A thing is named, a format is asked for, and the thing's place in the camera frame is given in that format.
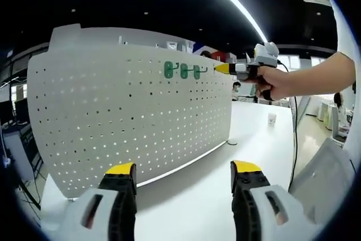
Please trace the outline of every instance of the ceiling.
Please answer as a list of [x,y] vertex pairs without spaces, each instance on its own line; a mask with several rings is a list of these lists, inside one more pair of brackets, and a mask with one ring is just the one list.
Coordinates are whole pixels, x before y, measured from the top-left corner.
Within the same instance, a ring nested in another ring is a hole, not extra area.
[[[303,0],[239,1],[269,41],[336,49],[336,23],[328,6]],[[54,27],[73,23],[83,28],[152,30],[201,42],[238,57],[262,41],[229,0],[7,0],[3,7],[7,7],[0,22],[3,59],[12,49],[17,54],[48,42]]]

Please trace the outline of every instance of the forearm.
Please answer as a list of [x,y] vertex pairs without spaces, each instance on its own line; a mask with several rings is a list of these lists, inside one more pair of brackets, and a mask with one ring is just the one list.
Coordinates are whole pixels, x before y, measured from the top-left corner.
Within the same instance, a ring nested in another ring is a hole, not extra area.
[[355,80],[353,60],[337,52],[313,68],[290,72],[288,96],[337,93]]

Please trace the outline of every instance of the white pegboard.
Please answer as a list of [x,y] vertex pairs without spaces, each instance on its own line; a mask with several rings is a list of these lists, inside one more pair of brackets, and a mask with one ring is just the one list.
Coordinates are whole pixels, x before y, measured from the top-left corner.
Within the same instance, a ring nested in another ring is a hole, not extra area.
[[[181,79],[164,63],[194,64]],[[49,51],[31,58],[28,104],[34,137],[62,193],[97,186],[113,165],[137,164],[138,183],[199,157],[228,139],[231,76],[219,62],[147,46]]]

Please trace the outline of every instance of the hand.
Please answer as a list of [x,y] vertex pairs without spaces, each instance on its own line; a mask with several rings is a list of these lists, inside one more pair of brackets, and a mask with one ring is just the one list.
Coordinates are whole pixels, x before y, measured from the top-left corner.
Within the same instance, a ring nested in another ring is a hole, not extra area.
[[271,98],[273,100],[280,100],[290,96],[292,87],[290,85],[289,73],[276,68],[261,66],[258,68],[257,75],[262,76],[267,83],[265,84],[264,81],[258,79],[245,80],[245,82],[256,83],[257,97],[264,98],[262,92],[265,90],[271,90]]

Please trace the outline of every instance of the table surface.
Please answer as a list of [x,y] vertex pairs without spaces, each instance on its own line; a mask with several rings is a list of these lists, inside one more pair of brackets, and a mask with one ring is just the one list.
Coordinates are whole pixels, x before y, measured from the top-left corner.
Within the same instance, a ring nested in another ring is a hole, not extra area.
[[[268,113],[275,113],[274,127]],[[235,240],[231,210],[230,161],[261,167],[272,185],[288,189],[293,164],[293,125],[289,108],[232,102],[228,144],[163,179],[138,188],[135,239]],[[71,203],[51,176],[42,198],[42,229],[54,236]]]

